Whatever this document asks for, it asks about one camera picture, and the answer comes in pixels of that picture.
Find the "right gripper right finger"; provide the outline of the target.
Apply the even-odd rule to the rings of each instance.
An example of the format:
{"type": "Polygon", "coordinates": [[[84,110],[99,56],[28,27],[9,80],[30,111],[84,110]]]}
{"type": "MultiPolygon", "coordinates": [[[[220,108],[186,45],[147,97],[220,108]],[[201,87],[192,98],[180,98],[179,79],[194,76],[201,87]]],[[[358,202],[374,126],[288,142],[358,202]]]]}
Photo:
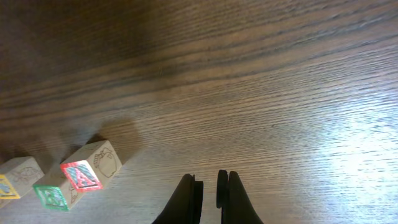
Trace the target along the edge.
{"type": "Polygon", "coordinates": [[[219,170],[216,207],[221,209],[221,224],[263,224],[235,171],[219,170]]]}

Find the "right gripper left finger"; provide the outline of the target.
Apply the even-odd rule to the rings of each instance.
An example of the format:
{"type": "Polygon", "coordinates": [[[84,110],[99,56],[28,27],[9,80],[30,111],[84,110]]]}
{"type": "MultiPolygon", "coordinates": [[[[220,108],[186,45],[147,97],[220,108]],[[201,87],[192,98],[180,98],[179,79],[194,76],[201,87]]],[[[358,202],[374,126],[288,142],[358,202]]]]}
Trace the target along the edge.
{"type": "Polygon", "coordinates": [[[203,204],[203,181],[185,174],[153,224],[199,224],[203,204]]]}

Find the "red A block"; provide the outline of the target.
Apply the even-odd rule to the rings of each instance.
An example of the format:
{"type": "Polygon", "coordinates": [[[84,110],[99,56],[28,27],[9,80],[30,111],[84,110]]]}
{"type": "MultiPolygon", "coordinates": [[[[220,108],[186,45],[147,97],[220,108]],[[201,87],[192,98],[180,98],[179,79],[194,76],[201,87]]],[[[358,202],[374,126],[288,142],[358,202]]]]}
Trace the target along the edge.
{"type": "Polygon", "coordinates": [[[103,190],[122,163],[109,140],[86,144],[60,164],[78,192],[103,190]]]}

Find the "green R block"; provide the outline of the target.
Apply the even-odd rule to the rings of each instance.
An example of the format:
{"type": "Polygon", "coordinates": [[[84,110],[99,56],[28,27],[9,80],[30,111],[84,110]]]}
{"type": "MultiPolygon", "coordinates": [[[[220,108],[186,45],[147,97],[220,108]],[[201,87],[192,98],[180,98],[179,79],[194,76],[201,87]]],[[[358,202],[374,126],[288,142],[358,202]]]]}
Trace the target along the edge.
{"type": "Polygon", "coordinates": [[[71,210],[85,195],[74,188],[59,166],[53,166],[33,189],[45,208],[59,211],[71,210]]]}

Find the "yellow C block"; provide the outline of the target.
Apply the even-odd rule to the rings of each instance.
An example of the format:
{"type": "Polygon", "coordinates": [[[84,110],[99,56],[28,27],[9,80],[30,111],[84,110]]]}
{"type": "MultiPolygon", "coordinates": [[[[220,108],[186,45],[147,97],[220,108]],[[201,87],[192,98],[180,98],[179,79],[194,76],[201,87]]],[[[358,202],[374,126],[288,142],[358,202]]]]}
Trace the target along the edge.
{"type": "Polygon", "coordinates": [[[1,164],[1,208],[29,193],[43,176],[32,156],[15,157],[1,164]]]}

